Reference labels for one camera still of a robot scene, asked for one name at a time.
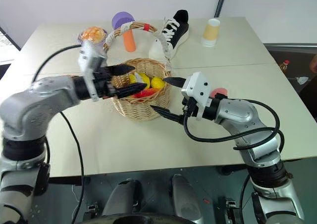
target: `sneaker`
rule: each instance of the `sneaker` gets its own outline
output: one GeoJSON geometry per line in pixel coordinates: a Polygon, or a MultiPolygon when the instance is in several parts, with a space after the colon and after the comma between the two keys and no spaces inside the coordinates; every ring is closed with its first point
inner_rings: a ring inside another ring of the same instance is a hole
{"type": "MultiPolygon", "coordinates": [[[[177,48],[188,38],[188,12],[186,10],[178,10],[172,19],[168,19],[165,23],[162,34],[166,38],[171,59],[174,57],[177,48]]],[[[162,45],[156,39],[150,50],[149,58],[158,61],[165,61],[162,45]]]]}

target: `metal pole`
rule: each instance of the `metal pole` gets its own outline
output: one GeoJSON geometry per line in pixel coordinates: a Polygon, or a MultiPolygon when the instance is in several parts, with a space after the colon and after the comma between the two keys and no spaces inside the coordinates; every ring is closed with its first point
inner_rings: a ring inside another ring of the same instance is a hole
{"type": "Polygon", "coordinates": [[[219,17],[224,0],[219,0],[214,17],[219,17]]]}

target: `wicker basket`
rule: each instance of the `wicker basket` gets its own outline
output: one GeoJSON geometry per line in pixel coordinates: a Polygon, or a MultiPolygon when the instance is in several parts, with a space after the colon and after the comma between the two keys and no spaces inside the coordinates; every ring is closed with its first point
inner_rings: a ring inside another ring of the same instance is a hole
{"type": "MultiPolygon", "coordinates": [[[[167,59],[166,64],[162,64],[156,60],[149,58],[136,58],[131,59],[124,62],[127,65],[131,65],[135,67],[133,72],[145,73],[150,79],[153,77],[166,78],[170,77],[170,64],[169,64],[169,51],[167,47],[167,42],[164,36],[160,32],[156,30],[155,27],[142,23],[142,22],[131,22],[123,24],[121,28],[116,29],[112,33],[108,35],[106,38],[106,42],[104,44],[104,50],[108,50],[112,41],[117,37],[122,35],[125,31],[129,29],[142,29],[146,31],[150,31],[154,34],[156,38],[162,44],[165,57],[167,59]]],[[[117,88],[122,88],[128,85],[130,82],[129,75],[125,74],[122,76],[115,76],[112,80],[112,84],[117,88]]],[[[135,98],[112,98],[114,107],[117,111],[133,120],[138,121],[146,121],[152,120],[159,116],[157,112],[155,112],[150,105],[156,105],[163,108],[167,108],[170,101],[170,85],[165,83],[165,86],[156,92],[155,94],[139,99],[135,98]]]]}

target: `red tag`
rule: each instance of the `red tag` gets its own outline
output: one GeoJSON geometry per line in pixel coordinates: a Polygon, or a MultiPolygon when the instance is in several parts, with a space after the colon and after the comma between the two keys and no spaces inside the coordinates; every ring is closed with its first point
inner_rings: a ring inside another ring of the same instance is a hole
{"type": "Polygon", "coordinates": [[[150,25],[146,23],[146,24],[144,25],[143,30],[148,32],[149,29],[150,29],[150,25]]]}

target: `yellow fruit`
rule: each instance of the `yellow fruit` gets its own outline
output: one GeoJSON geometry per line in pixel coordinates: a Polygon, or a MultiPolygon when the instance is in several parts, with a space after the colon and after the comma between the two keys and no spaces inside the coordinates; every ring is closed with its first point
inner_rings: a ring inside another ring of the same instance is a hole
{"type": "Polygon", "coordinates": [[[159,77],[154,77],[151,81],[151,86],[152,88],[161,89],[165,86],[165,82],[159,77]]]}
{"type": "Polygon", "coordinates": [[[150,85],[151,85],[150,78],[145,73],[138,73],[138,74],[142,77],[143,82],[147,84],[145,89],[148,89],[150,87],[150,85]]]}
{"type": "Polygon", "coordinates": [[[129,74],[129,78],[130,78],[130,84],[134,84],[137,82],[134,74],[129,74]]]}

